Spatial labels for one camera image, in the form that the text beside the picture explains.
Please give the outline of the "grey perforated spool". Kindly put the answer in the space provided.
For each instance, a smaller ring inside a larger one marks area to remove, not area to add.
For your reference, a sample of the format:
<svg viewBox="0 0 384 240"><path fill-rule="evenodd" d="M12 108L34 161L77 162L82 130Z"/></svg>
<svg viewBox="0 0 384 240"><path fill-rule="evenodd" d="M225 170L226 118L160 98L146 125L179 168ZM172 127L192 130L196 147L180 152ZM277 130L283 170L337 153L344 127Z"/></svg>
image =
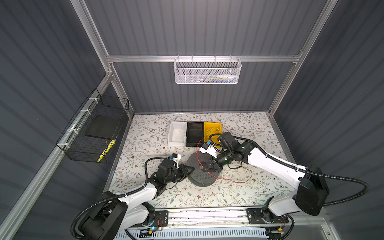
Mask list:
<svg viewBox="0 0 384 240"><path fill-rule="evenodd" d="M212 156L209 154L203 154L198 151L198 153L193 153L185 162L186 166L195 168L195 170L192 172L193 180L191 181L194 185L198 187L208 187L212 185L219 177L220 173L202 171L201 164L203 164L203 161L211 158Z"/></svg>

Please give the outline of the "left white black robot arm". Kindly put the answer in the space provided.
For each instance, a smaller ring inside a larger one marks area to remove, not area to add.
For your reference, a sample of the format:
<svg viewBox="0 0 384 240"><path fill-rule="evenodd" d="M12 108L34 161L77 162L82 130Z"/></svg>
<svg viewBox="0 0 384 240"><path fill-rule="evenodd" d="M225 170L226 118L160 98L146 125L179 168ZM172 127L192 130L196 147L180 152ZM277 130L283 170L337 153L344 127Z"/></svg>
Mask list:
<svg viewBox="0 0 384 240"><path fill-rule="evenodd" d="M78 240L113 240L116 235L137 224L149 225L155 214L155 208L149 201L160 196L167 184L186 179L194 167L178 164L173 157L164 158L158 171L148 175L148 163L144 164L145 182L128 193L103 193L103 199L81 211L73 220L71 235Z"/></svg>

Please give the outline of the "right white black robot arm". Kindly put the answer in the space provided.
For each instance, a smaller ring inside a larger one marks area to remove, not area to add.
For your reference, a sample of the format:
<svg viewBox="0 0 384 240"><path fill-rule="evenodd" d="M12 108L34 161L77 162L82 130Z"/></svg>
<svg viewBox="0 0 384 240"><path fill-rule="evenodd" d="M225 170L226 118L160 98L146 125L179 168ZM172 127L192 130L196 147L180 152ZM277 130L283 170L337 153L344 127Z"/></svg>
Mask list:
<svg viewBox="0 0 384 240"><path fill-rule="evenodd" d="M231 133L218 135L219 148L212 141L202 143L199 151L208 154L209 159L202 162L202 171L219 173L225 165L240 161L261 168L284 180L293 191L279 197L270 197L261 208L260 214L266 223L296 212L317 216L329 195L325 178L319 168L306 168L277 158L264 151L255 141L233 136Z"/></svg>

